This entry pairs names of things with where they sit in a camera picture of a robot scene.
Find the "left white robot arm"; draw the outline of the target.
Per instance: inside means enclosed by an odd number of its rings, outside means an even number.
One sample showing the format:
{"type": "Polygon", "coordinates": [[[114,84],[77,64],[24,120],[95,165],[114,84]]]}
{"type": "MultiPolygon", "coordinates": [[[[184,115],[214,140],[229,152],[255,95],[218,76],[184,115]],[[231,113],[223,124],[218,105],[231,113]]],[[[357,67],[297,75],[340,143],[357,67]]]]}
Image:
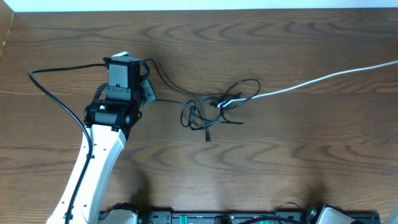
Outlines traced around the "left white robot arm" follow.
{"type": "Polygon", "coordinates": [[[121,52],[104,58],[109,81],[85,109],[85,132],[66,189],[48,223],[97,223],[114,164],[140,107],[155,101],[145,61],[121,52]]]}

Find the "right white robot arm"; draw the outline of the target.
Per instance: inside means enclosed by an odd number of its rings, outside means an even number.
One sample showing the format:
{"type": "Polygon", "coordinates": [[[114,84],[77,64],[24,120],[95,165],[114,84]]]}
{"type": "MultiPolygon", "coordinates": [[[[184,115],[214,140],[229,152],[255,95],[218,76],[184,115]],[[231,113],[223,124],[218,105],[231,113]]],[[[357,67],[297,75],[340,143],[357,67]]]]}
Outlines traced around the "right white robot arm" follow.
{"type": "Polygon", "coordinates": [[[376,211],[342,210],[327,203],[316,203],[300,221],[304,224],[397,224],[397,207],[382,221],[376,211]]]}

